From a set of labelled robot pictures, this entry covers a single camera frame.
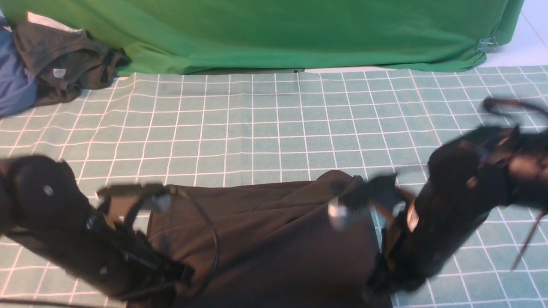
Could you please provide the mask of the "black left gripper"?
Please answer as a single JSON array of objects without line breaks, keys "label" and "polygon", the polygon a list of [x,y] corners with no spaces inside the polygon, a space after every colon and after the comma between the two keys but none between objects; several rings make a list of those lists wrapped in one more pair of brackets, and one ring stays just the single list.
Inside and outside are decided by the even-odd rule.
[{"label": "black left gripper", "polygon": [[100,215],[18,225],[9,238],[120,302],[172,302],[195,270],[154,250],[141,232]]}]

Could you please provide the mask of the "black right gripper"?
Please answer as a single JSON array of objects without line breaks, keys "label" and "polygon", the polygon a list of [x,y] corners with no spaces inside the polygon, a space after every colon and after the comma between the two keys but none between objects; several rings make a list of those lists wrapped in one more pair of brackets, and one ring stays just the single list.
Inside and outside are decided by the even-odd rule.
[{"label": "black right gripper", "polygon": [[445,203],[430,191],[416,199],[397,188],[382,200],[404,201],[405,209],[382,230],[381,252],[366,282],[366,290],[376,296],[421,288],[442,271],[491,211],[483,203]]}]

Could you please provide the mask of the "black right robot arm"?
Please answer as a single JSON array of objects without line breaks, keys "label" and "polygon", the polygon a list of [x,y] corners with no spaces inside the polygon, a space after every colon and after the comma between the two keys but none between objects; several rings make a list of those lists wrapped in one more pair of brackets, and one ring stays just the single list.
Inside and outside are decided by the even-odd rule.
[{"label": "black right robot arm", "polygon": [[418,195],[402,188],[387,204],[403,202],[382,229],[381,252],[366,294],[413,292],[447,261],[497,207],[518,205],[547,215],[547,131],[479,127],[436,149]]}]

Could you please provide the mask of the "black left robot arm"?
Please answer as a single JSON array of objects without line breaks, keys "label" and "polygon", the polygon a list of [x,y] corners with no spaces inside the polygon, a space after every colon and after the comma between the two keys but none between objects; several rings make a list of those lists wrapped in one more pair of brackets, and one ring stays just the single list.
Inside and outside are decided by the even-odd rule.
[{"label": "black left robot arm", "polygon": [[178,289],[192,287],[194,268],[160,253],[133,228],[143,205],[168,204],[170,193],[161,184],[117,190],[105,190],[95,208],[66,162],[2,158],[1,234],[110,298],[172,302]]}]

